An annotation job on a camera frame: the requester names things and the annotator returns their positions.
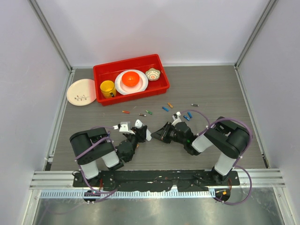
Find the white remote control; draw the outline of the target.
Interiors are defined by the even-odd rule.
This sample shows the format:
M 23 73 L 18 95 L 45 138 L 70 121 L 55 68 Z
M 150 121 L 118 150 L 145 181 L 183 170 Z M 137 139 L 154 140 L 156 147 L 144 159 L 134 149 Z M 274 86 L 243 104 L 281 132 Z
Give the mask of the white remote control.
M 148 127 L 142 123 L 141 120 L 137 119 L 135 121 L 135 128 L 138 134 L 148 142 L 152 140 L 151 132 L 149 131 Z

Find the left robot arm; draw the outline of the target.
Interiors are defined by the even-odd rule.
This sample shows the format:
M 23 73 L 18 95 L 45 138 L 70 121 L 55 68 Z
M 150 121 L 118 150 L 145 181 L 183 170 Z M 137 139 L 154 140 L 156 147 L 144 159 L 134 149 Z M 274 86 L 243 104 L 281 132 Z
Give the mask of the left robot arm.
M 139 143 L 152 139 L 148 127 L 142 123 L 130 128 L 129 123 L 122 122 L 113 128 L 119 130 L 126 138 L 117 146 L 114 146 L 105 127 L 77 132 L 70 137 L 75 161 L 82 176 L 76 177 L 76 181 L 85 182 L 85 186 L 95 187 L 100 181 L 97 159 L 102 159 L 109 170 L 117 170 L 132 160 Z

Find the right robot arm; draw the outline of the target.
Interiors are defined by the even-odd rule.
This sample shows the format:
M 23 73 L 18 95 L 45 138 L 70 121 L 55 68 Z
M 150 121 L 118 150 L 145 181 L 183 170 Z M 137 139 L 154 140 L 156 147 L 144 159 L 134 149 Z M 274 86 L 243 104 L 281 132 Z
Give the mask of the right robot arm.
M 151 137 L 164 143 L 176 142 L 186 152 L 197 156 L 207 148 L 215 146 L 221 151 L 220 157 L 211 170 L 212 181 L 223 185 L 229 179 L 229 172 L 252 142 L 252 131 L 238 120 L 219 117 L 200 134 L 193 134 L 191 128 L 181 119 L 167 122 Z

